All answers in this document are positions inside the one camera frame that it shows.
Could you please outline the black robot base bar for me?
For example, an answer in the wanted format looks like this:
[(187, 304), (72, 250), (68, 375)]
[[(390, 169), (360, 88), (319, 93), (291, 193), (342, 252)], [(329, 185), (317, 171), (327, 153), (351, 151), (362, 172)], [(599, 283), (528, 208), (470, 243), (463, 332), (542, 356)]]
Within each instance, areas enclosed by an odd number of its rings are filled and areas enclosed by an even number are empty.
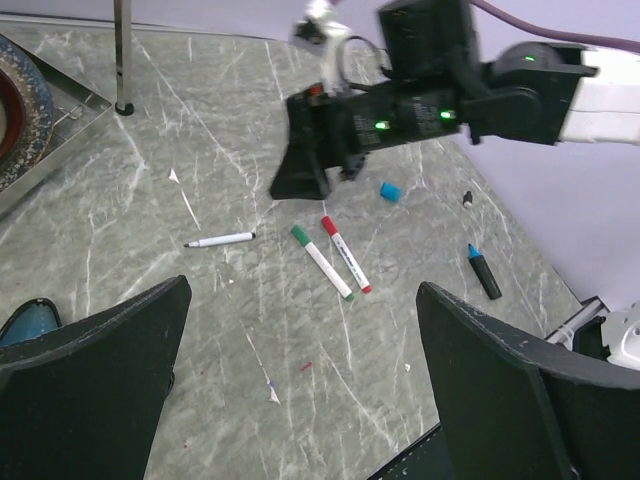
[(424, 433), (369, 480), (454, 480), (446, 438), (440, 424)]

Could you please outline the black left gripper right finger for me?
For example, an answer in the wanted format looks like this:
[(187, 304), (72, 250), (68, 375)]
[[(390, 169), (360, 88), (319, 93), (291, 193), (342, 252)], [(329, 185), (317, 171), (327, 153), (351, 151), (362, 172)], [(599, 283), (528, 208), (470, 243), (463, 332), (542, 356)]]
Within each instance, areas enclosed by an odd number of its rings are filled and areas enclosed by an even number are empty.
[(639, 374), (420, 284), (421, 340), (458, 479), (636, 479)]

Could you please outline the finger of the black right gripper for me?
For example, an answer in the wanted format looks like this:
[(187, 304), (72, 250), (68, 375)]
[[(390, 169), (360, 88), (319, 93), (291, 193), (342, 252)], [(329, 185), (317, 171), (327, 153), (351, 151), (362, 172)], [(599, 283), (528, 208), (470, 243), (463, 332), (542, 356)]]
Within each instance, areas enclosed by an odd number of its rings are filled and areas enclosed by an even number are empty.
[(318, 158), (314, 136), (291, 127), (282, 162), (269, 188), (273, 200), (324, 200), (330, 193), (325, 169)]

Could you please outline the white marker with red tip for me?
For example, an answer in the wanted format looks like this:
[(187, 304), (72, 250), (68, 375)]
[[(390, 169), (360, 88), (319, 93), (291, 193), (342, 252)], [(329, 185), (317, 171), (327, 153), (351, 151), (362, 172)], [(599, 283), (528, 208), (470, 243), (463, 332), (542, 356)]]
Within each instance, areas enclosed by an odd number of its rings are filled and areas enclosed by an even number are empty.
[(339, 230), (337, 229), (331, 217), (328, 215), (325, 215), (321, 219), (321, 223), (325, 231), (329, 235), (330, 239), (334, 243), (335, 247), (337, 248), (338, 252), (342, 256), (352, 276), (356, 280), (360, 290), (365, 294), (371, 293), (372, 287), (370, 282), (364, 275), (364, 272), (362, 271), (361, 267), (359, 266), (358, 262), (356, 261), (354, 255), (350, 251), (344, 238), (340, 234)]

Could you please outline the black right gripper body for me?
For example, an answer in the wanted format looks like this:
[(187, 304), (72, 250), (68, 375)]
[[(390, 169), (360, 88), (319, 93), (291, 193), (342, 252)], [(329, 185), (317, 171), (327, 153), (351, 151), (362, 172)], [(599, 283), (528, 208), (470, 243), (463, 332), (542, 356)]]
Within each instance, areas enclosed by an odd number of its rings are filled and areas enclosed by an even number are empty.
[(289, 129), (312, 133), (325, 172), (338, 168), (345, 180), (357, 178), (371, 152), (461, 130), (451, 89), (379, 84), (364, 93), (329, 96), (311, 91), (318, 86), (287, 99)]

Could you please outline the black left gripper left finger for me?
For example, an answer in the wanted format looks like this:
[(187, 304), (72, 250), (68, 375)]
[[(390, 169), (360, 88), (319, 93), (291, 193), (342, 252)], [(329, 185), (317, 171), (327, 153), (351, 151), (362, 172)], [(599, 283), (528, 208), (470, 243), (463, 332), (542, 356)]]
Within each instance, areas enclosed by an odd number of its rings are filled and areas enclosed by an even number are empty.
[(4, 479), (141, 479), (192, 297), (185, 276), (1, 349)]

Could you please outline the white marker with green tip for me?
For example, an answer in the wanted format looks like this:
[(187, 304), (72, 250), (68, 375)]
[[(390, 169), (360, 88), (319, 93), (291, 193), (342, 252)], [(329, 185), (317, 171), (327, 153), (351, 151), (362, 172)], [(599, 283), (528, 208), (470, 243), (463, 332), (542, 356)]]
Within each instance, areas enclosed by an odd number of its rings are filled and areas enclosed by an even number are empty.
[(307, 254), (313, 259), (316, 265), (320, 268), (323, 274), (329, 279), (334, 288), (338, 291), (340, 296), (351, 302), (354, 300), (354, 294), (342, 277), (335, 271), (333, 266), (320, 252), (312, 240), (308, 237), (306, 232), (298, 225), (294, 225), (291, 228), (291, 233), (298, 240), (300, 245), (305, 249)]

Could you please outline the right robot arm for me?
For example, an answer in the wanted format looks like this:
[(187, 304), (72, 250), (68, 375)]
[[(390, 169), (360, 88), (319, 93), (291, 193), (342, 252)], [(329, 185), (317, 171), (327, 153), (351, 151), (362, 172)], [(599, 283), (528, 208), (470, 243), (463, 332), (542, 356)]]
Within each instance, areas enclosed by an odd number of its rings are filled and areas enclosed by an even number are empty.
[(481, 61), (467, 1), (393, 1), (379, 9), (384, 81), (363, 85), (344, 72), (352, 31), (330, 1), (312, 1), (295, 37), (322, 51), (319, 82), (286, 101), (289, 139), (270, 186), (275, 200), (323, 200), (327, 172), (357, 177), (369, 153), (469, 130), (554, 145), (637, 144), (639, 45), (543, 29), (516, 18), (529, 42)]

